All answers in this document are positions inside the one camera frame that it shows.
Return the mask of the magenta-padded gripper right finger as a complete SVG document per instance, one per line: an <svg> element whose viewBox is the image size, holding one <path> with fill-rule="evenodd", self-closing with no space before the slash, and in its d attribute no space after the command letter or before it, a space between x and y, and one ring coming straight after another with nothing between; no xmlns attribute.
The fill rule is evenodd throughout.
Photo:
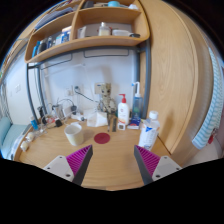
<svg viewBox="0 0 224 224"><path fill-rule="evenodd" d="M170 157L159 157L138 145L134 146L134 156L145 185L181 170L181 167Z"/></svg>

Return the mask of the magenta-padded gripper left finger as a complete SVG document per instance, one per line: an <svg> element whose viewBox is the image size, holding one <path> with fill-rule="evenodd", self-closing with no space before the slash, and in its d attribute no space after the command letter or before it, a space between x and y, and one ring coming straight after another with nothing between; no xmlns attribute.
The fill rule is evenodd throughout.
<svg viewBox="0 0 224 224"><path fill-rule="evenodd" d="M92 155L93 148L88 145L68 156L57 156L44 167L44 170L76 185L81 185Z"/></svg>

